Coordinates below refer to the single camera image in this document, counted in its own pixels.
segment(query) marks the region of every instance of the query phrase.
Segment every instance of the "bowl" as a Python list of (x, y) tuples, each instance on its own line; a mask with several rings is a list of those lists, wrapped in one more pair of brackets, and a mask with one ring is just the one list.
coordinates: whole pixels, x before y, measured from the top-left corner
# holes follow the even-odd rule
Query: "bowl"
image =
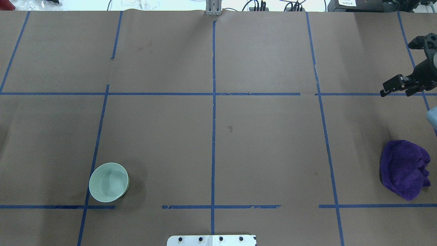
[(105, 163), (94, 170), (88, 187), (97, 201), (115, 201), (128, 190), (128, 172), (118, 163)]

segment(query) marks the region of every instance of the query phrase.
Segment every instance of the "label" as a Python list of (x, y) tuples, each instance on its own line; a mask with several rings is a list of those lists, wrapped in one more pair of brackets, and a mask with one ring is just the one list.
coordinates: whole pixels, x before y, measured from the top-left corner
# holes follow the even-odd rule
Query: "label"
[(338, 4), (343, 5), (343, 6), (351, 6), (351, 7), (357, 6), (357, 3), (355, 2), (355, 0), (338, 0)]

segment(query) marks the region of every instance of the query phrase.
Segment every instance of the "red object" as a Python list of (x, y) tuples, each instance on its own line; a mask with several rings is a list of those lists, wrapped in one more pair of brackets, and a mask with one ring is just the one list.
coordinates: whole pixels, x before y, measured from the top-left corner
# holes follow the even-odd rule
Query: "red object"
[(0, 10), (15, 10), (15, 6), (9, 0), (0, 0)]

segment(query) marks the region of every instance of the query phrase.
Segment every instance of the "purple towel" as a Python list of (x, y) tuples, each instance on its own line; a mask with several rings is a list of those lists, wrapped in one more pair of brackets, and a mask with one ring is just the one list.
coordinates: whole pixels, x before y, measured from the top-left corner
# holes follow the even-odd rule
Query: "purple towel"
[(431, 161), (428, 152), (406, 140), (389, 141), (382, 152), (381, 182), (405, 200), (416, 198), (422, 187), (431, 186), (425, 167)]

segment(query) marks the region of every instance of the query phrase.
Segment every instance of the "blue tape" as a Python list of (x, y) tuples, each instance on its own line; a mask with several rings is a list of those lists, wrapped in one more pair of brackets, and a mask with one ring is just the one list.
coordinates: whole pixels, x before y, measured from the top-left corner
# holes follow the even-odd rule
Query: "blue tape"
[(215, 23), (212, 22), (212, 149), (211, 149), (211, 235), (215, 233)]
[(319, 208), (437, 207), (437, 204), (321, 204)]
[[(322, 96), (381, 96), (381, 94), (379, 93), (317, 93), (315, 94), (317, 95), (322, 95)], [(388, 96), (407, 96), (403, 93), (391, 93), (388, 94)]]
[(108, 95), (157, 95), (157, 96), (212, 96), (212, 93), (197, 92), (111, 92)]
[(215, 205), (216, 209), (248, 209), (248, 208), (260, 208), (260, 209), (276, 209), (280, 205)]
[(300, 96), (300, 93), (245, 93), (245, 92), (220, 92), (217, 93), (217, 96)]
[[(323, 110), (323, 102), (322, 102), (322, 96), (321, 96), (321, 91), (320, 91), (319, 76), (317, 75), (317, 70), (316, 70), (316, 56), (314, 54), (314, 46), (312, 43), (311, 26), (309, 23), (308, 12), (306, 12), (306, 22), (307, 22), (307, 26), (308, 26), (309, 44), (311, 46), (312, 63), (314, 66), (314, 75), (315, 75), (316, 82), (317, 82), (317, 95), (319, 97), (320, 113), (322, 115), (322, 123), (323, 123), (323, 132), (325, 134), (326, 151), (328, 153), (329, 168), (331, 171), (332, 190), (334, 193), (334, 201), (335, 201), (335, 204), (337, 205), (338, 198), (337, 198), (337, 189), (336, 189), (336, 185), (335, 185), (334, 168), (332, 166), (331, 150), (329, 148), (328, 131), (326, 129), (325, 113)], [(343, 228), (341, 226), (340, 210), (338, 208), (336, 208), (336, 214), (337, 214), (338, 231), (339, 231), (339, 235), (340, 235), (340, 243), (341, 243), (341, 246), (344, 246)]]
[[(103, 100), (102, 114), (100, 115), (99, 130), (97, 131), (96, 146), (94, 147), (94, 156), (93, 156), (93, 163), (91, 164), (90, 177), (93, 174), (94, 167), (96, 166), (97, 151), (99, 149), (100, 135), (102, 133), (103, 118), (105, 115), (106, 102), (108, 100), (108, 93), (109, 93), (109, 85), (106, 86), (105, 98)], [(89, 199), (90, 199), (90, 189), (87, 189), (87, 196), (85, 197), (85, 206), (83, 209), (82, 222), (80, 224), (79, 238), (77, 240), (77, 246), (80, 246), (80, 244), (82, 242), (83, 228), (85, 227), (85, 219), (87, 218), (87, 209), (88, 209)]]
[(0, 95), (105, 95), (104, 92), (1, 92)]
[(83, 209), (83, 205), (0, 205), (5, 209)]
[(162, 206), (163, 209), (211, 209), (211, 205), (170, 205)]
[(18, 45), (20, 44), (21, 37), (23, 36), (23, 32), (24, 32), (24, 29), (26, 28), (26, 24), (27, 24), (27, 21), (29, 19), (29, 16), (30, 16), (30, 11), (28, 11), (26, 18), (24, 19), (23, 27), (21, 28), (21, 32), (20, 32), (20, 35), (18, 36), (17, 43), (15, 44), (14, 51), (12, 52), (12, 56), (10, 57), (9, 64), (6, 68), (6, 72), (4, 73), (3, 81), (2, 81), (1, 86), (0, 86), (0, 92), (3, 91), (3, 87), (4, 87), (4, 84), (6, 83), (7, 75), (9, 74), (9, 70), (10, 70), (10, 67), (12, 65), (12, 62), (14, 61), (15, 53), (17, 52)]
[(259, 208), (259, 209), (276, 209), (280, 205), (170, 205), (162, 206), (163, 209), (248, 209), (248, 208)]
[(408, 55), (410, 56), (411, 64), (413, 65), (413, 68), (415, 68), (416, 65), (414, 64), (414, 59), (413, 56), (411, 55), (411, 51), (408, 48), (408, 41), (407, 41), (407, 37), (405, 36), (404, 25), (402, 24), (401, 12), (399, 11), (398, 11), (398, 20), (399, 20), (399, 25), (401, 26), (402, 36), (404, 37), (405, 47), (407, 48)]
[[(83, 209), (83, 205), (0, 205), (0, 209)], [(88, 206), (88, 209), (115, 209), (115, 206)]]
[(111, 59), (115, 58), (115, 51), (117, 50), (118, 34), (120, 34), (120, 26), (121, 26), (121, 18), (122, 17), (123, 17), (123, 11), (120, 11), (120, 17), (118, 18), (117, 34), (115, 35), (114, 50), (112, 51)]

